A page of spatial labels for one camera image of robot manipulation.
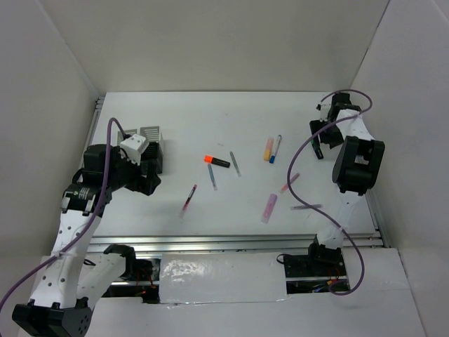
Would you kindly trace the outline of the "orange cap black highlighter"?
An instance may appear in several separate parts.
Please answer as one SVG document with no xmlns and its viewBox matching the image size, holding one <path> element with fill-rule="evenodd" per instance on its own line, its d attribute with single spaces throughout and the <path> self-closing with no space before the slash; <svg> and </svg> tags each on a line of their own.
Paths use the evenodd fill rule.
<svg viewBox="0 0 449 337">
<path fill-rule="evenodd" d="M 213 156 L 209 156 L 206 155 L 203 160 L 207 163 L 207 164 L 211 164 L 211 165 L 216 165 L 216 166 L 220 166 L 220 167 L 224 167 L 224 168 L 229 168 L 230 167 L 230 163 L 228 161 L 225 161 L 223 159 L 218 159 L 217 157 L 213 157 Z"/>
</svg>

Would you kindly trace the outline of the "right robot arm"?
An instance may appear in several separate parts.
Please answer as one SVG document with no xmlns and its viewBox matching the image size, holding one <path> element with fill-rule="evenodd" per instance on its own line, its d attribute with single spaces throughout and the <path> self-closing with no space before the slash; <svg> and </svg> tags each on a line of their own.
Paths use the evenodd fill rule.
<svg viewBox="0 0 449 337">
<path fill-rule="evenodd" d="M 385 144 L 369 133 L 360 110 L 355 105 L 338 103 L 328 113 L 329 122 L 344 120 L 332 127 L 342 136 L 332 172 L 338 194 L 326 211 L 333 220 L 309 246 L 306 266 L 313 275 L 322 275 L 330 266 L 339 264 L 349 219 L 362 196 L 375 185 L 382 163 Z"/>
</svg>

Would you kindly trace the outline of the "blue whiteboard marker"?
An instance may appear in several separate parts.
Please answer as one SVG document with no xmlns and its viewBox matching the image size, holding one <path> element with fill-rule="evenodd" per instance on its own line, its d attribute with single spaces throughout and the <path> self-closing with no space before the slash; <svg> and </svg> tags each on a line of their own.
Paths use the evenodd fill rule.
<svg viewBox="0 0 449 337">
<path fill-rule="evenodd" d="M 277 137 L 276 137 L 276 139 L 274 139 L 274 138 L 270 138 L 269 139 L 269 141 L 273 141 L 273 143 L 271 144 L 271 146 L 270 146 L 270 148 L 269 148 L 269 150 L 270 150 L 270 153 L 269 153 L 269 159 L 268 159 L 268 162 L 270 163 L 270 164 L 273 164 L 274 163 L 274 160 L 275 160 L 275 158 L 276 158 L 276 155 L 277 155 L 277 152 L 278 152 L 278 150 L 279 150 L 279 146 L 280 146 L 280 143 L 281 143 L 281 140 L 282 140 L 282 136 L 281 135 L 278 135 Z"/>
</svg>

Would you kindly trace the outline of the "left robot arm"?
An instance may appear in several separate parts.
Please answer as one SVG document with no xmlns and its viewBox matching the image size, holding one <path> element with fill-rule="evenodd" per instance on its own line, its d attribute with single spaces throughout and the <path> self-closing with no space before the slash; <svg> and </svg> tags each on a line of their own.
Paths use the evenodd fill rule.
<svg viewBox="0 0 449 337">
<path fill-rule="evenodd" d="M 87 250 L 113 192 L 126 188 L 144 195 L 160 184 L 163 155 L 151 142 L 143 152 L 130 147 L 87 147 L 83 166 L 62 198 L 60 226 L 51 261 L 26 304 L 17 304 L 13 321 L 31 336 L 85 336 L 99 299 L 118 278 L 134 281 L 152 273 L 134 248 L 109 245 L 81 275 Z"/>
</svg>

